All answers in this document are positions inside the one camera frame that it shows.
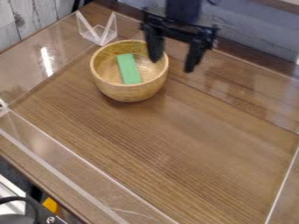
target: wooden bowl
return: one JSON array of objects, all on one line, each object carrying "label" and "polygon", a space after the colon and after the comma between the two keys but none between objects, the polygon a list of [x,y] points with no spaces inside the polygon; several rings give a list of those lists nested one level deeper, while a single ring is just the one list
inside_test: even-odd
[{"label": "wooden bowl", "polygon": [[[117,55],[132,53],[142,83],[122,84],[117,68]],[[145,42],[122,40],[101,47],[93,54],[89,68],[98,90],[120,102],[140,102],[148,99],[164,85],[168,72],[168,57],[153,63],[146,54]]]}]

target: green block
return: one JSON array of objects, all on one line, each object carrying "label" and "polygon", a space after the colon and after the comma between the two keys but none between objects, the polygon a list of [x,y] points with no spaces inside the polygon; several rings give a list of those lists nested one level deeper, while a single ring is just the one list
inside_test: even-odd
[{"label": "green block", "polygon": [[124,84],[141,83],[141,77],[136,69],[136,61],[132,53],[116,56],[117,66]]}]

